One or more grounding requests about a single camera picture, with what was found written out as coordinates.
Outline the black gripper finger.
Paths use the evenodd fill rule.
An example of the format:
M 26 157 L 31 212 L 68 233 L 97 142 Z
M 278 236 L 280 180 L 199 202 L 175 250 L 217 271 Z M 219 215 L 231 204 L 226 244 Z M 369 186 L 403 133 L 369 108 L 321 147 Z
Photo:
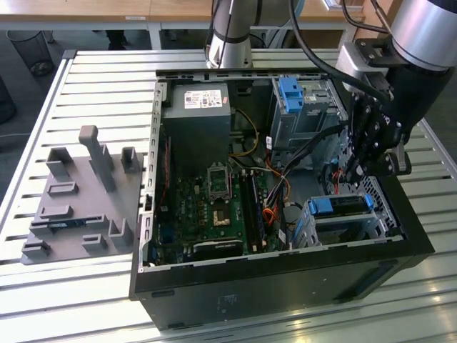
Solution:
M 365 161 L 361 166 L 366 176 L 396 177 L 411 173 L 411 161 L 402 141 L 398 146 L 382 153 L 377 159 Z
M 382 124 L 381 104 L 371 97 L 352 97 L 348 125 L 349 148 L 344 172 L 348 183 L 359 183 L 362 176 L 381 175 L 382 151 L 379 143 Z

